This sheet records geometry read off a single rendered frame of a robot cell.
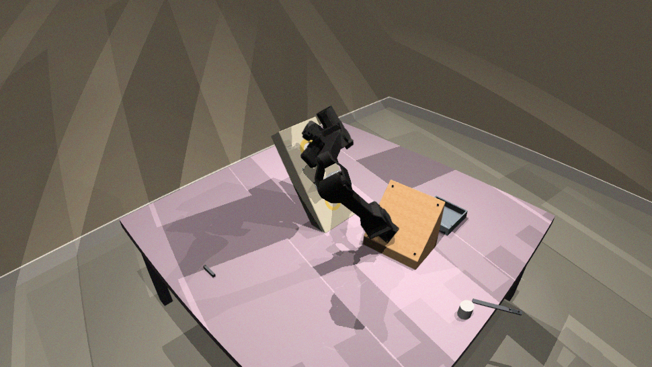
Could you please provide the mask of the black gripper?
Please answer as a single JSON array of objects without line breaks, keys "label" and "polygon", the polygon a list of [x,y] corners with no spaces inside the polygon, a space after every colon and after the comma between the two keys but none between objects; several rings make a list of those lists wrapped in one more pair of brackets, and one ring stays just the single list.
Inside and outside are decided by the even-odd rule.
[{"label": "black gripper", "polygon": [[317,156],[319,155],[322,149],[323,149],[323,144],[321,142],[321,139],[316,144],[310,142],[307,145],[307,148],[302,152],[300,157],[310,168],[314,168],[317,166],[315,158],[317,158]]}]

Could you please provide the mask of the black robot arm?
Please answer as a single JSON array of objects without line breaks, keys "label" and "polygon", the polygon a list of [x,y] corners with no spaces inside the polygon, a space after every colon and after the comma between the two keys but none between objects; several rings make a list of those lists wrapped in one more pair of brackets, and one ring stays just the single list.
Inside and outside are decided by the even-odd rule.
[{"label": "black robot arm", "polygon": [[[313,144],[320,139],[323,144],[323,149],[315,158],[317,164],[315,183],[320,197],[332,204],[341,203],[360,217],[361,226],[369,239],[379,236],[388,243],[399,227],[392,223],[390,214],[375,201],[367,203],[353,191],[347,169],[337,160],[340,150],[344,147],[350,148],[354,140],[332,106],[320,111],[317,116],[324,129],[310,120],[301,134],[303,139],[312,140]],[[325,168],[335,163],[340,166],[341,171],[323,179]]]}]

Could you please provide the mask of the dark grey flat bar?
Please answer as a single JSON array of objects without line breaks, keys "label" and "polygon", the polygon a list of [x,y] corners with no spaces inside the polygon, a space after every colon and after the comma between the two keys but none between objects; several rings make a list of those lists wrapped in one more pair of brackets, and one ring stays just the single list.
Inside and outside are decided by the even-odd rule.
[{"label": "dark grey flat bar", "polygon": [[215,277],[215,273],[207,265],[204,265],[203,268],[208,271],[212,277]]},{"label": "dark grey flat bar", "polygon": [[505,306],[501,306],[501,305],[498,305],[498,304],[493,304],[493,303],[490,303],[490,302],[477,300],[477,299],[474,299],[474,298],[473,298],[472,302],[475,303],[475,304],[485,306],[485,307],[489,307],[489,308],[491,307],[493,309],[499,309],[501,311],[506,311],[506,312],[509,312],[509,313],[513,313],[513,314],[515,313],[517,315],[522,315],[522,311],[519,311],[518,309],[516,310],[516,309],[508,308],[508,307],[505,307]]}]

